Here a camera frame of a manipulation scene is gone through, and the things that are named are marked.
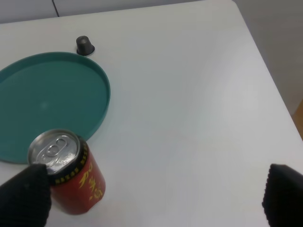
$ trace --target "can lid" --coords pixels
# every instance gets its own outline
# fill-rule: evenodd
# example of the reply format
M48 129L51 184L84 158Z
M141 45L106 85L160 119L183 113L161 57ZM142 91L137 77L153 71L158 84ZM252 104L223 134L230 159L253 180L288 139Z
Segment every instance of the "can lid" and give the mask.
M29 164L45 164L49 175L56 174L72 163L80 152L76 134L53 129L39 135L28 149Z

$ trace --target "teal tray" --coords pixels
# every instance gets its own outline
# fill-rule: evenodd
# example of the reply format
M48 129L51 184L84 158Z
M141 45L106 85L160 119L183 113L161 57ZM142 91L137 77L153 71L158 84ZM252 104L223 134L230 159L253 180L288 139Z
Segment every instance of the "teal tray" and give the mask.
M110 86L92 60L67 52L21 59L0 71L0 159L27 163L27 149L49 129L88 140L105 118Z

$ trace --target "round plate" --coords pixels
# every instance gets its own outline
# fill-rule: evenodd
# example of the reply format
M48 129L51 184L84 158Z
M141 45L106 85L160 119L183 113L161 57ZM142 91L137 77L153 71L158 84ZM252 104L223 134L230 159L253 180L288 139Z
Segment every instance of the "round plate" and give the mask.
M109 99L105 72L86 57L50 52L9 65L0 71L0 159L27 163L30 143L50 129L88 140Z

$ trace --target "red can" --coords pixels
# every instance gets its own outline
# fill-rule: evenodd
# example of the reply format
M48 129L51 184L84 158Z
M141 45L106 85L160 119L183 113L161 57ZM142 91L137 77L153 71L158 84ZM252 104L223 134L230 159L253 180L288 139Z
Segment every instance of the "red can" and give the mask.
M28 150L30 164L45 164L52 196L67 213L82 214L105 193L105 181L85 140L68 130L39 135Z

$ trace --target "white table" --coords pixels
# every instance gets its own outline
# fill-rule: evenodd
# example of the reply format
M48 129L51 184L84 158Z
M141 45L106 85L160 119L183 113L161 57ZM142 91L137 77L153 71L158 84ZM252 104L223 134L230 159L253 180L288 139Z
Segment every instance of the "white table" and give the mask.
M48 226L266 227L269 166L303 173L303 143L235 3L4 24L0 68L80 35L112 90L89 139L107 190L84 215L53 206ZM0 163L0 183L24 167Z

